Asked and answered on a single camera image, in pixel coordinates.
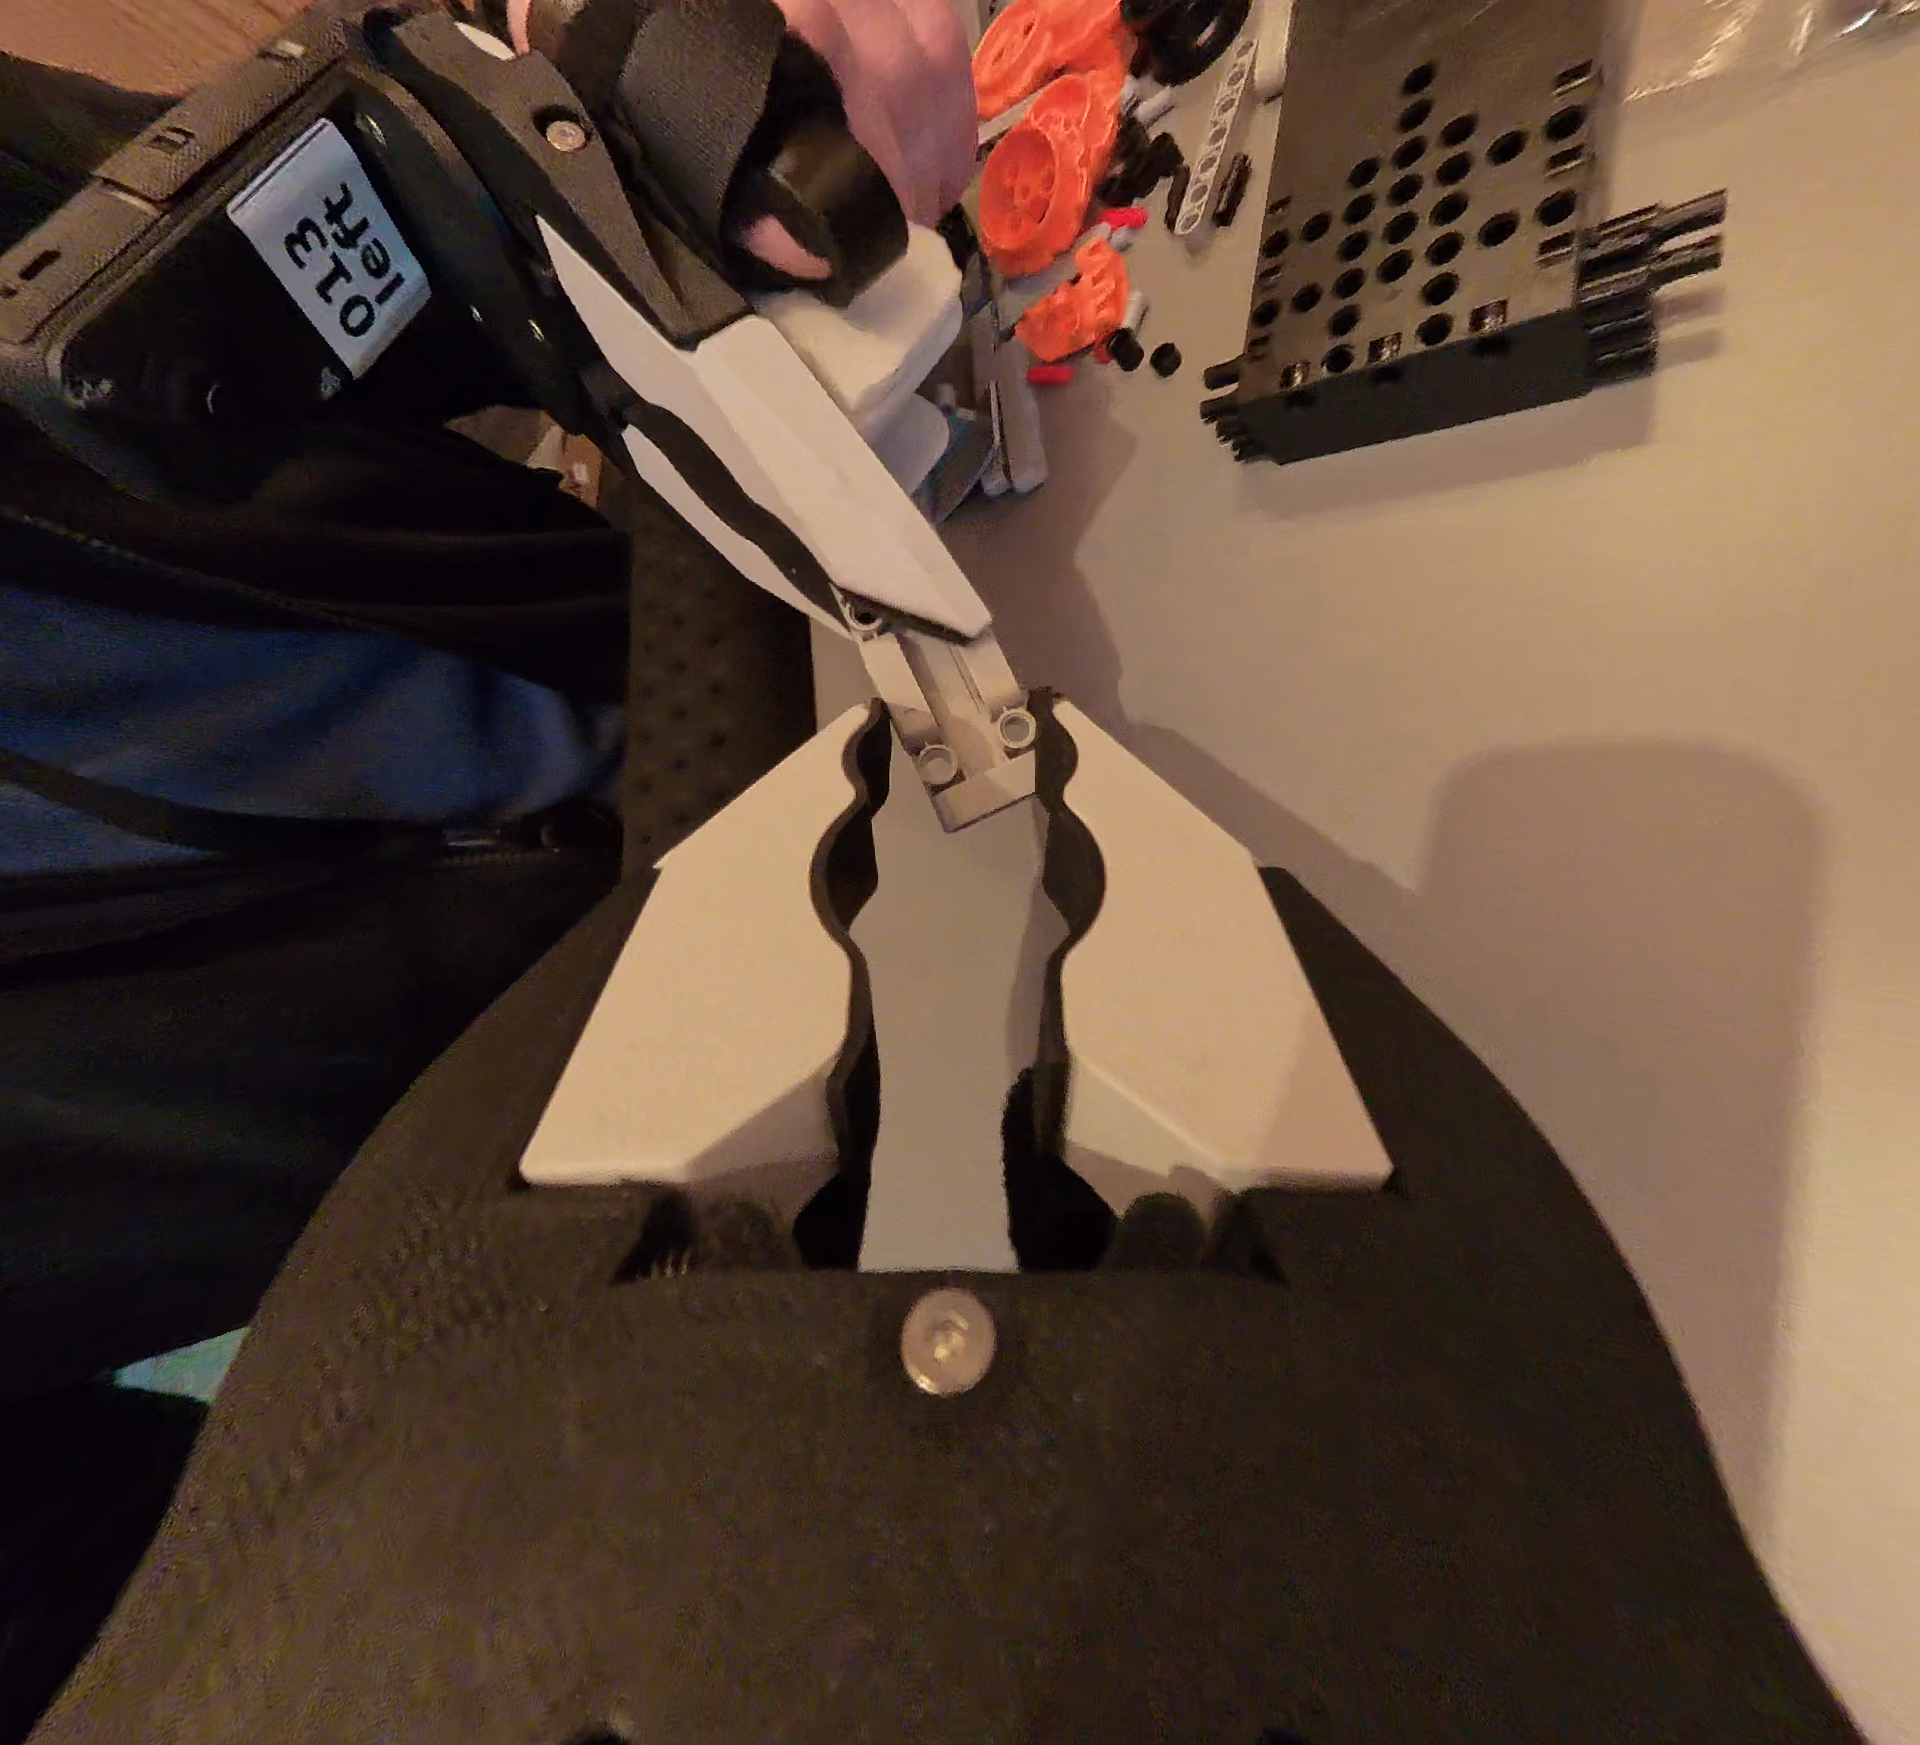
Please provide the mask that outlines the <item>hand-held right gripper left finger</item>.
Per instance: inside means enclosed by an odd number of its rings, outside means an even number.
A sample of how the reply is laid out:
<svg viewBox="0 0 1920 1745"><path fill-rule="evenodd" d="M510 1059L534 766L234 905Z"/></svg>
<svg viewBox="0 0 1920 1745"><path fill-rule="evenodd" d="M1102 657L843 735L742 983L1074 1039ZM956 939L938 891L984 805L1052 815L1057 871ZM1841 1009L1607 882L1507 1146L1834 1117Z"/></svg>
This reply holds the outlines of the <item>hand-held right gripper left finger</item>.
<svg viewBox="0 0 1920 1745"><path fill-rule="evenodd" d="M666 850L517 1161L530 1186L817 1191L840 1168L829 1093L851 1050L849 922L829 846L872 811L875 704Z"/></svg>

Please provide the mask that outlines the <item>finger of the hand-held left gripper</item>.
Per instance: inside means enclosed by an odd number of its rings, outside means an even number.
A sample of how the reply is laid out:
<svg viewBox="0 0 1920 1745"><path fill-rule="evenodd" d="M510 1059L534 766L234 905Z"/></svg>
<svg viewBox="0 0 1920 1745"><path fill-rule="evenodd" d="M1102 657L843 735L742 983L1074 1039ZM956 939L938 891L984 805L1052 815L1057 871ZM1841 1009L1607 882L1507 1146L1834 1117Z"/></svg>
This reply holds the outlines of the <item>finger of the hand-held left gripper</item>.
<svg viewBox="0 0 1920 1745"><path fill-rule="evenodd" d="M679 348L550 224L539 224L539 239L571 310L628 391L625 423L687 423L752 496L792 523L836 591L953 638L992 626L935 530L772 322L752 312Z"/></svg>
<svg viewBox="0 0 1920 1745"><path fill-rule="evenodd" d="M619 436L640 482L725 567L836 636L856 636L802 534L742 487L698 430L678 416L642 416L628 421Z"/></svg>

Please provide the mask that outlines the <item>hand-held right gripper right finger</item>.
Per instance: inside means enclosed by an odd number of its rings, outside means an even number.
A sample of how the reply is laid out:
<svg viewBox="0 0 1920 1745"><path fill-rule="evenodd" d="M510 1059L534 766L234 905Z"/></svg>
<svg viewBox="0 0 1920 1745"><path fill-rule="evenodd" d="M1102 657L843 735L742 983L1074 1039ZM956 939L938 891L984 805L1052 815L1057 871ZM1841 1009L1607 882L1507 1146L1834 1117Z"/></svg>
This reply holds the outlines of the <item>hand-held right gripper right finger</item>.
<svg viewBox="0 0 1920 1745"><path fill-rule="evenodd" d="M1252 853L1079 707L1028 708L1062 935L1002 1121L1011 1180L1377 1191L1391 1161Z"/></svg>

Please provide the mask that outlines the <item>scattered orange gear wheels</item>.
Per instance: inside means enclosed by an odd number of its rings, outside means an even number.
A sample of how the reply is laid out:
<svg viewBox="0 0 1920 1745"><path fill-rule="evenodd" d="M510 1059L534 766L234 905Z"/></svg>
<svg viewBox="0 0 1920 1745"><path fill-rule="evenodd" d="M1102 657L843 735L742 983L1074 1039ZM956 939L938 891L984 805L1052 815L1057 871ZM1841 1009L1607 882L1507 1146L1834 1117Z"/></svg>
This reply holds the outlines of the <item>scattered orange gear wheels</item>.
<svg viewBox="0 0 1920 1745"><path fill-rule="evenodd" d="M1119 321L1124 267L1111 247L1075 253L1106 178L1138 36L1121 0L1010 0L971 51L981 122L1005 121L977 174L973 235L1003 282L1054 280L1013 318L1028 357L1056 364Z"/></svg>

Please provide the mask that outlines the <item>black perforated plastic block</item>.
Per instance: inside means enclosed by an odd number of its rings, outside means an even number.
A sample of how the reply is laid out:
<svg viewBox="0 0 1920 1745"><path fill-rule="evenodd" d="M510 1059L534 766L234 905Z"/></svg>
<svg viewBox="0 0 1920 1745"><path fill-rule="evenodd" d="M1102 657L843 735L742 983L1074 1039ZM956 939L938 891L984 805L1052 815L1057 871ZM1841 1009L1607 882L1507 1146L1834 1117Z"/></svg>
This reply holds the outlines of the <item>black perforated plastic block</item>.
<svg viewBox="0 0 1920 1745"><path fill-rule="evenodd" d="M1276 466L1445 433L1660 361L1725 190L1609 213L1621 0L1294 0L1236 359L1202 421Z"/></svg>

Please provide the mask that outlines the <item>light grey holed beam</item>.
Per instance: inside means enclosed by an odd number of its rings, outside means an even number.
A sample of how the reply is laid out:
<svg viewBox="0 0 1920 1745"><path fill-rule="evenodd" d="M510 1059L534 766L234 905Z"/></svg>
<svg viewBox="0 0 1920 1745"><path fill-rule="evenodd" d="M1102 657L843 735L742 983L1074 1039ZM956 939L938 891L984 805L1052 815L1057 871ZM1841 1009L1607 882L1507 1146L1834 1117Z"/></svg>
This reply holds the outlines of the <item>light grey holed beam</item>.
<svg viewBox="0 0 1920 1745"><path fill-rule="evenodd" d="M1199 144L1187 157L1187 180L1170 222L1170 232L1177 240L1193 239L1212 215L1215 189L1231 157L1237 113L1256 75L1258 52L1258 34L1244 32L1215 79L1207 125Z"/></svg>

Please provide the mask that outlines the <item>grey holed rectangular plate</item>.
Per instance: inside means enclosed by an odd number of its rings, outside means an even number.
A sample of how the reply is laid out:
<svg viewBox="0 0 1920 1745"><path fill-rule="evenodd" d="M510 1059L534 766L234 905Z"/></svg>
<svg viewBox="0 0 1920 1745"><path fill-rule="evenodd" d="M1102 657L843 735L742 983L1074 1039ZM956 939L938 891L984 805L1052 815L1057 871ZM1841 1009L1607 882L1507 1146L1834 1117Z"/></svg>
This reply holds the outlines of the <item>grey holed rectangular plate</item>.
<svg viewBox="0 0 1920 1745"><path fill-rule="evenodd" d="M995 629L953 638L900 623L868 598L837 591L833 601L941 831L1033 796L1040 721Z"/></svg>

